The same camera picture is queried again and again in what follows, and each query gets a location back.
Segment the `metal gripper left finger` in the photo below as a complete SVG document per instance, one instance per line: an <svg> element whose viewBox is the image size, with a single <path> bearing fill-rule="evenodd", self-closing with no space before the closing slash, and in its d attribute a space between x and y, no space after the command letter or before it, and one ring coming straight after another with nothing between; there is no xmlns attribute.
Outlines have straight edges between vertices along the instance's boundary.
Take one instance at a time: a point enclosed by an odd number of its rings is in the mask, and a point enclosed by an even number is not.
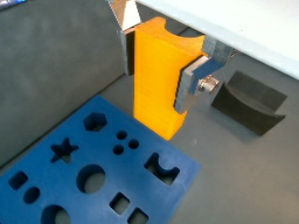
<svg viewBox="0 0 299 224"><path fill-rule="evenodd" d="M124 72L134 73L134 30L141 23L134 0L105 0L118 25L117 35L122 48Z"/></svg>

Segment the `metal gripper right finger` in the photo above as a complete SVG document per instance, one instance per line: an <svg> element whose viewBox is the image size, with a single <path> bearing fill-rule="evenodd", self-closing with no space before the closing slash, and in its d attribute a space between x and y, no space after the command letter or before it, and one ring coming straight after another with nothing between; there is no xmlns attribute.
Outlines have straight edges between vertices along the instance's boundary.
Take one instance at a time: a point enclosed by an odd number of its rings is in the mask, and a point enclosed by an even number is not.
<svg viewBox="0 0 299 224"><path fill-rule="evenodd" d="M180 71L176 88L173 109L182 114L196 102L200 92L212 94L220 82L212 77L228 63L233 48L213 37L207 36L203 41L200 55Z"/></svg>

